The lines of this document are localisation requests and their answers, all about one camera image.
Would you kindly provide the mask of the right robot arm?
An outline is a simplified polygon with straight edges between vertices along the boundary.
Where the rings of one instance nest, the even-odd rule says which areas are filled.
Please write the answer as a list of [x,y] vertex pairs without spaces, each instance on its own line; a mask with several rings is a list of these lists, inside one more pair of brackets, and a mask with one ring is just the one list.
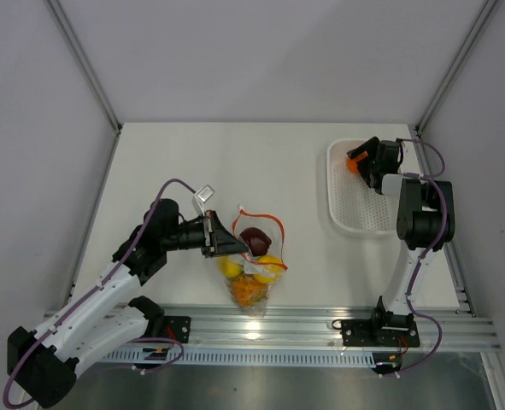
[[346,347],[418,348],[420,337],[415,320],[425,319],[414,302],[433,257],[455,235],[453,187],[443,174],[401,171],[405,143],[372,137],[347,153],[348,167],[366,185],[382,196],[397,196],[396,234],[401,250],[394,272],[367,319],[346,319],[340,332]]

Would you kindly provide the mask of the clear zip top bag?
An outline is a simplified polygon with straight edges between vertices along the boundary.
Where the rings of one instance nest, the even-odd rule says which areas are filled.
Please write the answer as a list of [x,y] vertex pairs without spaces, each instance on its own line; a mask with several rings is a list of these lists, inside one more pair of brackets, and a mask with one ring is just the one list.
[[[239,234],[241,233],[242,230],[244,230],[247,227],[257,227],[257,228],[263,230],[272,239],[272,245],[269,248],[267,254],[268,255],[275,255],[282,260],[282,267],[284,269],[284,272],[282,273],[282,275],[280,277],[280,279],[282,279],[284,277],[285,273],[288,271],[288,266],[285,264],[285,261],[284,261],[286,231],[285,231],[285,227],[284,227],[282,221],[278,217],[276,217],[272,214],[250,213],[250,212],[246,211],[244,208],[240,207],[238,209],[238,214],[237,214],[236,218],[233,220],[233,222],[231,224],[231,234],[233,234],[234,237],[241,239],[239,237]],[[253,274],[259,271],[259,269],[257,267],[255,267],[255,265],[258,264],[257,259],[260,256],[254,257],[250,253],[250,250],[247,254],[229,255],[228,257],[232,261],[235,261],[243,266],[244,269],[243,269],[242,274],[249,275],[249,276],[253,277]],[[225,279],[226,287],[230,293],[229,286],[228,286],[228,282],[230,279],[225,278],[225,277],[224,277],[224,279]],[[267,299],[261,304],[258,304],[254,307],[241,308],[235,302],[233,302],[233,303],[245,315],[252,316],[252,317],[262,317],[265,315],[265,313],[267,311],[267,304],[268,304],[270,289],[276,283],[269,284],[269,291],[268,291]]]

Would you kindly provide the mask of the dark red apple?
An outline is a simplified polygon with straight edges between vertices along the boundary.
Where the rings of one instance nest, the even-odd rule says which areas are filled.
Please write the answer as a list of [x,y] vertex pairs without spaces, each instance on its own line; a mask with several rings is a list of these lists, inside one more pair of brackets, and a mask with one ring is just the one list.
[[272,239],[257,227],[247,227],[241,231],[239,237],[248,246],[254,257],[267,255],[272,245]]

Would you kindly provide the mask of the yellow green lemon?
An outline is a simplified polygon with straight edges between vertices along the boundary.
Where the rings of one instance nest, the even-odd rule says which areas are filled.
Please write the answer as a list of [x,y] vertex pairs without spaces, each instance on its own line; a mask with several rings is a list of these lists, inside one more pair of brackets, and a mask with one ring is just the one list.
[[243,273],[243,266],[232,261],[228,256],[220,257],[217,261],[217,267],[220,273],[228,279],[236,278]]

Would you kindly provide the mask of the orange fruit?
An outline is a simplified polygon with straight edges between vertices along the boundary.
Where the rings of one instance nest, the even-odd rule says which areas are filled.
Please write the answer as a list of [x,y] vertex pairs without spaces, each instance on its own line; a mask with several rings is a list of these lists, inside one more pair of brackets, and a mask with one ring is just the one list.
[[365,158],[367,158],[367,153],[362,153],[354,158],[350,158],[348,157],[346,159],[346,166],[347,168],[354,174],[359,174],[360,173],[360,170],[359,170],[359,163],[361,161],[363,161]]

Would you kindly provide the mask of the yellow pear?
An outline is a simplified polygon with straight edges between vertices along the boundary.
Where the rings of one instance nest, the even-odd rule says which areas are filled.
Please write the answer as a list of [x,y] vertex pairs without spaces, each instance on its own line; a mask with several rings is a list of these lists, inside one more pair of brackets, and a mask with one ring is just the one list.
[[253,274],[253,278],[261,284],[276,283],[284,272],[282,260],[275,255],[260,256],[257,262],[255,267],[259,271]]

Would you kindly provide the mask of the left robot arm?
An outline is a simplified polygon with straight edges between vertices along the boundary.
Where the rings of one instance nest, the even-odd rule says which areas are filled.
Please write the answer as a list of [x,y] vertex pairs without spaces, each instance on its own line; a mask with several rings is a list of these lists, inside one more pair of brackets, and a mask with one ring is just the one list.
[[20,326],[7,341],[7,387],[18,384],[43,408],[53,407],[106,354],[126,343],[183,343],[166,331],[165,311],[137,291],[167,264],[173,251],[198,249],[205,258],[248,252],[246,243],[220,222],[214,210],[179,219],[171,199],[151,204],[142,225],[113,254],[84,295],[28,331]]

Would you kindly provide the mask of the toy pineapple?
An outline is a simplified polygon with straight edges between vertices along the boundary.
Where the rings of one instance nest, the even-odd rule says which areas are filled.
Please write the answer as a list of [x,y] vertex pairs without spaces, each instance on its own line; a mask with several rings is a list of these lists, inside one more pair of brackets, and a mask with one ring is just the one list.
[[252,308],[263,303],[269,291],[268,284],[261,283],[245,274],[231,278],[228,286],[233,301],[240,308]]

